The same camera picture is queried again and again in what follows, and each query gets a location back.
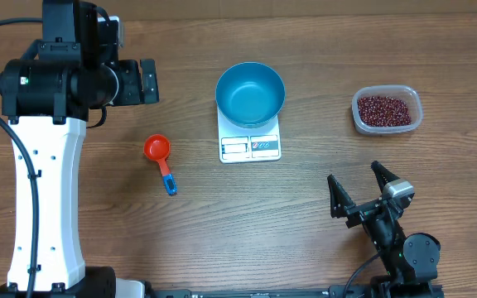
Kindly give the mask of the red measuring scoop blue handle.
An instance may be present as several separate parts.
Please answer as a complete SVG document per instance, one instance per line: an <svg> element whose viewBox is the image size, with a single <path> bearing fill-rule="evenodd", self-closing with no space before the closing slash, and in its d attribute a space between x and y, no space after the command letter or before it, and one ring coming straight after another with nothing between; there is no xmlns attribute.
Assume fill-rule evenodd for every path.
<svg viewBox="0 0 477 298"><path fill-rule="evenodd" d="M154 134L144 142L144 155L158 164L166 192L173 196L177 194L177 186L173 174L166 163L170 151L171 144L169 140L161 134Z"/></svg>

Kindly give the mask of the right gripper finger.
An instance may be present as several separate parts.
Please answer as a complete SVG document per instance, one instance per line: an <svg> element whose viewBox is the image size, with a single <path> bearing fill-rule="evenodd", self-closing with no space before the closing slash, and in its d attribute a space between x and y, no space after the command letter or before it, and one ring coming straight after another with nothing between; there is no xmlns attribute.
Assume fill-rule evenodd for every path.
<svg viewBox="0 0 477 298"><path fill-rule="evenodd" d="M327 177L330 192L330 215L332 218L346 217L348 209L354 207L354 201L350 198L343 186L334 175Z"/></svg>
<svg viewBox="0 0 477 298"><path fill-rule="evenodd" d="M375 174L380 191L382 193L390 193L394 187L394 184L392 183L396 180L399 180L399 177L394 175L379 161L373 161L371 164L371 169Z"/></svg>

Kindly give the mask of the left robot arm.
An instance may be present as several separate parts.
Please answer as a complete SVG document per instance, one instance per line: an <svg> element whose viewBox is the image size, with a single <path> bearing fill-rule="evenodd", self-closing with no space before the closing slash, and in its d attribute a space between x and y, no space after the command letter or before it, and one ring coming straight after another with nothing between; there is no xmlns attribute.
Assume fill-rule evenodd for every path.
<svg viewBox="0 0 477 298"><path fill-rule="evenodd" d="M45 1L42 37L0 74L16 169L16 233L0 297L148 297L146 281L85 264L79 164L89 111L159 100L153 60L120 60L121 23L91 2Z"/></svg>

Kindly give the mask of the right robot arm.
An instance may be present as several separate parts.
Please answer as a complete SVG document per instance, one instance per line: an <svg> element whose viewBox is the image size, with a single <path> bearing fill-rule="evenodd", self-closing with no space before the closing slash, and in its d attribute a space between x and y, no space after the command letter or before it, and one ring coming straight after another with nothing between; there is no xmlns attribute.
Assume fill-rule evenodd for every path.
<svg viewBox="0 0 477 298"><path fill-rule="evenodd" d="M398 222L412 202L413 185L394 175L378 161L371 164L381 195L357 205L334 175L328 176L330 215L345 218L346 226L362 226L377 253L362 264L344 285L330 286L329 297L437 298L444 295L432 281L438 276L441 244L428 233L407 236ZM366 285L356 285L356 277L372 262L380 260L387 272Z"/></svg>

